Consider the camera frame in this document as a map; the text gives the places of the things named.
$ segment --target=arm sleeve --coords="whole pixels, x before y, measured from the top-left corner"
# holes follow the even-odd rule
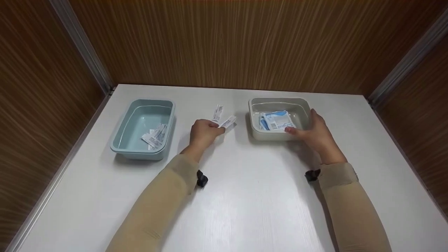
[[[319,184],[340,252],[391,252],[383,224],[349,163],[322,165]]]
[[[151,181],[115,233],[106,252],[158,249],[185,198],[196,185],[198,164],[180,154]]]

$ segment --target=bandage packet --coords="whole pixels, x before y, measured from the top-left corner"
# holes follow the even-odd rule
[[[155,130],[149,130],[149,133],[143,134],[142,140],[148,144],[148,150],[155,150],[162,145],[166,129],[167,125],[161,123]]]
[[[223,105],[217,105],[215,109],[215,113],[213,114],[212,122],[218,123],[221,119],[221,114],[223,113],[224,106]]]
[[[286,127],[295,127],[286,110],[260,114],[260,127],[267,130],[284,130]]]
[[[230,116],[227,120],[225,120],[220,127],[224,127],[226,129],[228,129],[232,124],[235,123],[235,121],[237,120],[236,116]]]

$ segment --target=hand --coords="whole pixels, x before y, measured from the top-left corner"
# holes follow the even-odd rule
[[[216,137],[224,134],[225,128],[206,120],[196,120],[191,126],[190,145],[181,154],[189,156],[195,162],[199,162],[204,151],[215,141]]]
[[[324,119],[314,109],[311,110],[310,130],[286,127],[285,131],[296,136],[299,140],[303,140],[311,149],[319,153],[324,164],[347,162],[344,154],[334,141]]]

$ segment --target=table surface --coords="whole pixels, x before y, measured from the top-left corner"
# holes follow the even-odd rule
[[[302,97],[324,117],[393,251],[446,251],[448,224],[362,96],[144,85],[117,87],[20,251],[104,251],[143,189],[187,145],[195,119],[210,118],[217,104],[237,126],[205,154],[200,166],[210,180],[185,204],[162,251],[335,251],[319,192],[303,176],[312,154],[298,143],[254,140],[254,97]],[[138,98],[176,103],[162,161],[129,161],[109,147]]]

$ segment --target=brown wall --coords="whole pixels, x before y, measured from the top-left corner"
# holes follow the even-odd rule
[[[0,251],[104,97],[47,0],[0,0]]]
[[[116,83],[369,95],[437,0],[71,0]]]
[[[393,91],[379,115],[448,216],[448,36]]]

